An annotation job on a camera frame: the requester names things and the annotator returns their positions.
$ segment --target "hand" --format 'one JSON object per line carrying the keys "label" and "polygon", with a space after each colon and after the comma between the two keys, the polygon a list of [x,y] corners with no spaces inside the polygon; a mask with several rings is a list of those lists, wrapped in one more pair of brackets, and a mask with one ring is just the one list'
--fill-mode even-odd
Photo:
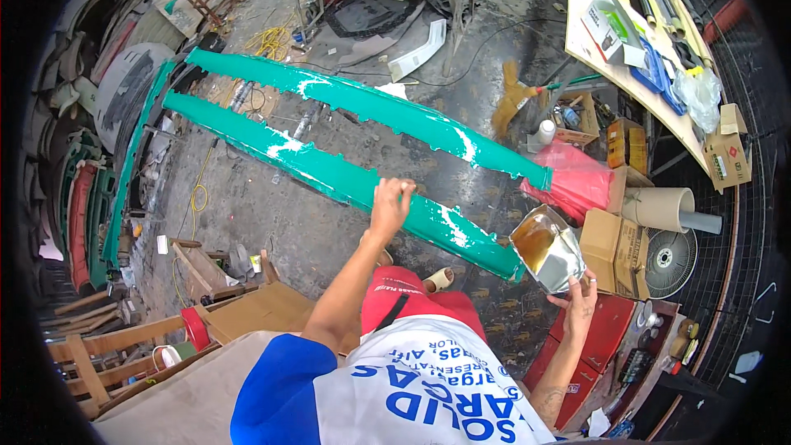
{"label": "hand", "polygon": [[566,319],[563,320],[563,340],[568,338],[569,342],[577,345],[579,349],[585,345],[597,302],[596,276],[590,269],[585,269],[585,276],[588,277],[588,282],[580,282],[576,277],[569,277],[569,291],[564,300],[553,295],[547,296],[549,302],[566,310]]}
{"label": "hand", "polygon": [[409,204],[415,183],[412,179],[380,179],[373,189],[370,233],[373,239],[386,246],[401,229],[409,215]]}

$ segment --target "fan grille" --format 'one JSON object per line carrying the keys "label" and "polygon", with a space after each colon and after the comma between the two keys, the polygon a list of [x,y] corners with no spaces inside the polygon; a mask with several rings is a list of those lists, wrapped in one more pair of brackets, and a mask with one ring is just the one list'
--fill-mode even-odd
{"label": "fan grille", "polygon": [[649,228],[646,283],[653,300],[663,300],[676,294],[695,270],[697,238],[690,229],[682,232]]}

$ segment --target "blue sleeve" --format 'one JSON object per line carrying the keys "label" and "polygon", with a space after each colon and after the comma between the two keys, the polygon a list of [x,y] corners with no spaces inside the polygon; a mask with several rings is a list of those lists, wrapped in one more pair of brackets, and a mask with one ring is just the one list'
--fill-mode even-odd
{"label": "blue sleeve", "polygon": [[337,367],[326,345],[288,333],[272,339],[236,397],[231,441],[317,445],[313,379]]}

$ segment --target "concrete floor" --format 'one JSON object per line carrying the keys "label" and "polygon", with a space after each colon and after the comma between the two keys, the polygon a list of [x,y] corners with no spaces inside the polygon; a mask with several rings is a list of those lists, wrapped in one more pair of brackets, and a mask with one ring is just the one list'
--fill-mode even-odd
{"label": "concrete floor", "polygon": [[[480,8],[456,53],[450,78],[441,75],[442,61],[449,48],[446,43],[414,73],[424,82],[407,86],[407,96],[493,137],[489,119],[502,93],[502,62],[517,59],[520,78],[525,83],[543,81],[565,58],[562,54],[565,15],[558,13],[552,4],[564,5],[566,0],[477,1]],[[263,29],[284,23],[293,12],[292,4],[293,0],[245,0],[231,14],[225,53],[253,54],[255,48],[244,48],[248,39]],[[432,12],[423,12],[402,39],[383,54],[393,59],[421,45],[428,23],[436,17]],[[337,54],[327,55],[327,45],[322,44],[321,38],[311,45],[304,61],[331,68]],[[341,75],[365,84],[386,84],[388,70],[377,57],[348,68],[361,74]],[[426,83],[442,85],[454,80],[448,86]],[[221,103],[230,86],[230,79],[209,75],[199,84],[197,95]],[[253,96],[258,97],[253,105],[258,106],[261,93],[254,91]],[[292,132],[296,120],[310,104],[310,100],[284,93],[267,123]],[[262,112],[269,109],[270,105],[265,105]],[[425,143],[407,135],[396,136],[381,124],[354,124],[337,113],[324,112],[324,117],[312,125],[303,140],[313,141],[326,152],[342,153],[351,163],[377,168],[383,177],[412,178],[419,183],[419,193],[423,196],[448,206],[458,205],[466,217],[488,232],[505,238],[524,214],[536,206],[535,201],[522,197],[517,189],[519,182],[506,174],[472,169],[457,157],[432,152]],[[535,112],[533,104],[522,109],[511,123],[506,146],[515,148],[524,140],[533,129],[531,115]],[[172,278],[172,254],[156,254],[155,236],[192,237],[190,195],[213,139],[211,134],[192,124],[182,122],[181,125],[182,143],[169,152],[160,177],[165,184],[157,211],[165,219],[150,230],[147,228],[135,245],[137,252],[132,261],[150,319],[177,314],[181,309]],[[207,250],[229,251],[236,243],[243,244],[251,253],[266,248],[284,282],[309,298],[318,299],[351,256],[368,227],[369,216],[288,178],[273,185],[274,173],[274,168],[240,155],[220,141],[203,173],[201,183],[206,187],[208,202],[196,214],[194,238],[203,242]],[[198,196],[198,205],[202,201]],[[495,354],[512,375],[518,378],[524,375],[558,313],[534,282],[525,278],[520,284],[510,285],[404,233],[395,237],[389,250],[398,265],[421,276],[451,266],[456,271],[453,288],[467,292],[475,302]],[[183,292],[179,272],[176,282]]]}

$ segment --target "red plastic bag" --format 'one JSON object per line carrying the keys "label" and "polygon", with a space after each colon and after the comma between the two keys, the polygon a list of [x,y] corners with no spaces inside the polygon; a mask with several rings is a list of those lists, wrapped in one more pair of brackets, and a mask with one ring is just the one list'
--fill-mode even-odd
{"label": "red plastic bag", "polygon": [[539,191],[523,179],[519,189],[543,203],[559,206],[578,225],[591,208],[606,210],[610,203],[611,168],[592,159],[575,146],[554,140],[532,159],[553,169],[550,190]]}

